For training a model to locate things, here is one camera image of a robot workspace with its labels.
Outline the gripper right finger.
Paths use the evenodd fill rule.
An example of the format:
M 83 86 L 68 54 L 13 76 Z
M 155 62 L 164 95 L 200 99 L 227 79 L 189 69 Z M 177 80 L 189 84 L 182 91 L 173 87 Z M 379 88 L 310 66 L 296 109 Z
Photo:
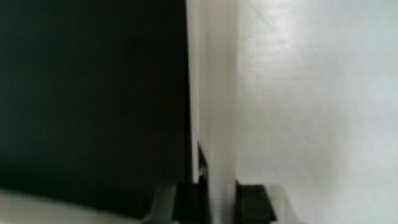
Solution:
M 266 186 L 237 183 L 235 224 L 271 224 L 276 220 Z

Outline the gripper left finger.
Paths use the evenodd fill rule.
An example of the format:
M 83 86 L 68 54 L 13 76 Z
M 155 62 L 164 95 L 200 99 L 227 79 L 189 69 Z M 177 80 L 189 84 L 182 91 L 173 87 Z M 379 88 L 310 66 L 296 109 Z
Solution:
M 209 160 L 198 146 L 200 179 L 157 188 L 150 213 L 141 224 L 211 224 Z

